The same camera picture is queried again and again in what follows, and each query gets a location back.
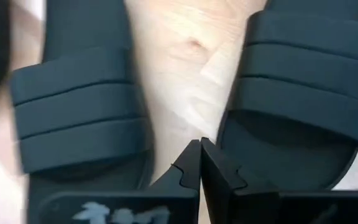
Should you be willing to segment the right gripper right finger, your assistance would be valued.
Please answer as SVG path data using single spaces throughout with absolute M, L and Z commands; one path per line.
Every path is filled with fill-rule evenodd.
M 358 190 L 280 190 L 201 139 L 211 224 L 358 224 Z

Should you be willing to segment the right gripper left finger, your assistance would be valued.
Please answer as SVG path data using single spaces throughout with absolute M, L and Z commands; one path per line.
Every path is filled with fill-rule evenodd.
M 201 143 L 192 140 L 150 187 L 138 191 L 56 194 L 42 202 L 40 224 L 197 224 Z

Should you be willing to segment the black rubber slide sandal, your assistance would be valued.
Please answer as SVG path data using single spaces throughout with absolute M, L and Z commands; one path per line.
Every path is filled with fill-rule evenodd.
M 331 189 L 358 153 L 358 0 L 267 0 L 217 143 L 250 187 Z
M 26 224 L 60 193 L 139 190 L 153 132 L 124 0 L 46 0 L 42 61 L 12 74 Z

